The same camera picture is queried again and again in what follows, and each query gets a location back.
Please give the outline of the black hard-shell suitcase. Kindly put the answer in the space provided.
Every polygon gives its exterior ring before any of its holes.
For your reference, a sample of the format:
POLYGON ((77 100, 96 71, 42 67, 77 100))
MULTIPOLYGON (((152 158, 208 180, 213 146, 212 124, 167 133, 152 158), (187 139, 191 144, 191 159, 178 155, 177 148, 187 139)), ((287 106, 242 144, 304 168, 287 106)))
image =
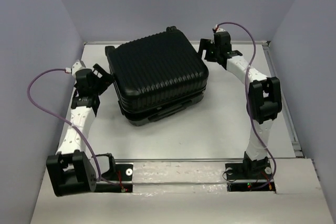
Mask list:
POLYGON ((121 113, 134 126, 161 120, 203 99, 209 70, 175 26, 104 50, 121 113))

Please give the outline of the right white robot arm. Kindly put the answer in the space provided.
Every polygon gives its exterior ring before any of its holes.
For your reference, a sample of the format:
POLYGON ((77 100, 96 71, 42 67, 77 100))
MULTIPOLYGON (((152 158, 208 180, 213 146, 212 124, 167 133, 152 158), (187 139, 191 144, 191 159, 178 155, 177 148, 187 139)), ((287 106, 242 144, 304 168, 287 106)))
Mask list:
POLYGON ((249 143, 242 162, 226 164, 226 179, 230 182, 257 179, 265 170, 271 170, 272 155, 267 144, 273 122, 282 110, 280 81, 259 72, 240 51, 233 50, 230 34, 225 30, 216 31, 213 39, 202 38, 199 43, 201 57, 232 73, 245 88, 251 122, 249 143))

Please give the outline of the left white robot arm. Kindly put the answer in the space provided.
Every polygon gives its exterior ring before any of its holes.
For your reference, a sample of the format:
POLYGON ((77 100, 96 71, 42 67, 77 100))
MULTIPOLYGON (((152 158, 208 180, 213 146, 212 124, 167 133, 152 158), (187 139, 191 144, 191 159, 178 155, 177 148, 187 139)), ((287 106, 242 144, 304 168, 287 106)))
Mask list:
POLYGON ((113 76, 98 64, 88 68, 78 60, 70 69, 75 91, 70 105, 70 120, 64 139, 55 155, 47 157, 46 166, 57 197, 91 193, 97 182, 111 179, 116 166, 109 161, 98 163, 88 136, 100 106, 100 95, 113 83, 113 76))

